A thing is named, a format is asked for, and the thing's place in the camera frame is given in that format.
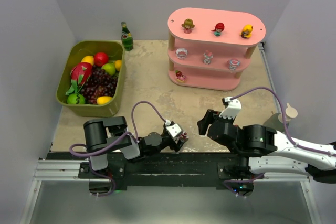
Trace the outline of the strawberry cake toy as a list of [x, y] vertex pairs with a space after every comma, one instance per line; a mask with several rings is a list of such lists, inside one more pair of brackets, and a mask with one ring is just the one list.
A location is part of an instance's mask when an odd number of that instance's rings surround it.
[[184, 83], [186, 81], [186, 75], [184, 75], [181, 71], [175, 71], [175, 79], [178, 83]]

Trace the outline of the pink planet toy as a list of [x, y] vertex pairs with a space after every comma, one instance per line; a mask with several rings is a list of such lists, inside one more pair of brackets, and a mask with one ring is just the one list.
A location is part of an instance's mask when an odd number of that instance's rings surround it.
[[227, 65], [230, 71], [235, 71], [240, 66], [240, 61], [237, 59], [231, 59], [228, 60]]

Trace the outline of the small pink figure toy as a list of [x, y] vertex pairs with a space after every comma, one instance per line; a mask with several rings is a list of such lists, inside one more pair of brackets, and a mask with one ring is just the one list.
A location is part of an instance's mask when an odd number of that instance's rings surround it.
[[206, 64], [206, 65], [211, 64], [213, 56], [214, 56], [213, 53], [210, 52], [210, 51], [208, 51], [208, 50], [206, 50], [204, 52], [203, 56], [204, 56], [203, 63]]

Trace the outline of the pink round toy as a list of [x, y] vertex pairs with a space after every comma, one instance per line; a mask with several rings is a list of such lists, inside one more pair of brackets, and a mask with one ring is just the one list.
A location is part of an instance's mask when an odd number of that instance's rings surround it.
[[184, 60], [188, 55], [188, 51], [186, 48], [178, 48], [176, 49], [175, 53], [176, 53], [176, 57], [179, 60]]

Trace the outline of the yellow-haired doll toy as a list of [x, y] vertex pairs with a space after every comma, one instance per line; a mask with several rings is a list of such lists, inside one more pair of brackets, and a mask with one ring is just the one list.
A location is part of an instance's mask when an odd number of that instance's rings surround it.
[[253, 25], [251, 25], [251, 24], [246, 24], [246, 25], [243, 27], [243, 29], [242, 29], [242, 31], [241, 31], [241, 33], [240, 33], [240, 36], [241, 36], [242, 38], [245, 38], [245, 39], [250, 38], [253, 29], [254, 29]]

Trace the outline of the red-haired doll toy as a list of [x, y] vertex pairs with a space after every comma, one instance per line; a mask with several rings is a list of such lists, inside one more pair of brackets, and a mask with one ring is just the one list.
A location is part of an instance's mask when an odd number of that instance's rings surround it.
[[211, 32], [216, 36], [219, 37], [221, 36], [222, 32], [225, 29], [225, 25], [223, 23], [217, 23]]

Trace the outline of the brown-haired doll toy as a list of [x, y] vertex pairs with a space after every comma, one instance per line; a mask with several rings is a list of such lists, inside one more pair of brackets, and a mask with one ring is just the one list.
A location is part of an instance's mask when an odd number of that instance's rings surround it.
[[189, 18], [187, 18], [185, 21], [183, 21], [181, 26], [183, 27], [183, 31], [186, 34], [190, 34], [192, 32], [193, 28], [195, 27], [193, 20], [189, 19]]

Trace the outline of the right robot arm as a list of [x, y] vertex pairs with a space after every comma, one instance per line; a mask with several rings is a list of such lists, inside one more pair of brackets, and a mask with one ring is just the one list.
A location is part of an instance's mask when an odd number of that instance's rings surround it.
[[208, 109], [197, 122], [199, 134], [242, 157], [240, 169], [243, 171], [298, 173], [320, 183], [335, 183], [334, 143], [291, 141], [285, 134], [258, 124], [238, 127], [234, 120], [239, 112], [229, 107], [221, 112]]

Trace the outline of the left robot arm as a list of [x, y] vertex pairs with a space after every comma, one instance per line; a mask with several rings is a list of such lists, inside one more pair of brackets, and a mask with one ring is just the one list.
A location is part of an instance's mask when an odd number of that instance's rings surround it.
[[178, 152], [188, 141], [187, 132], [174, 122], [164, 124], [161, 134], [152, 132], [135, 138], [133, 134], [126, 134], [128, 126], [123, 116], [90, 120], [83, 129], [87, 152], [99, 152], [90, 157], [91, 167], [96, 172], [108, 167], [107, 154], [112, 151], [119, 150], [127, 160], [138, 161], [167, 147]]

